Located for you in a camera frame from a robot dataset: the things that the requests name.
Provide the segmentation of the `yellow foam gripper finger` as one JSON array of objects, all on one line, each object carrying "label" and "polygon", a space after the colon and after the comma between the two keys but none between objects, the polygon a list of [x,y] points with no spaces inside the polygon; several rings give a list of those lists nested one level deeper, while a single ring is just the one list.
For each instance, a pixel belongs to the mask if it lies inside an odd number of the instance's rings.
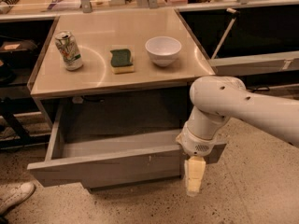
[{"label": "yellow foam gripper finger", "polygon": [[203,157],[192,156],[184,162],[186,193],[194,197],[199,193],[206,161]]}]

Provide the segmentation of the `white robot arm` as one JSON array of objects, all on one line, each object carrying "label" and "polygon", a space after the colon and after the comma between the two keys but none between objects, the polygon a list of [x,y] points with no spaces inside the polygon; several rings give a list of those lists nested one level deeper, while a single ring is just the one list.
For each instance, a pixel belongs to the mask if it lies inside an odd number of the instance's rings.
[{"label": "white robot arm", "polygon": [[230,118],[299,147],[298,100],[253,93],[236,77],[218,76],[196,79],[190,88],[190,99],[192,112],[176,141],[189,156],[184,171],[186,193],[191,197],[199,193],[205,157],[221,144],[215,135]]}]

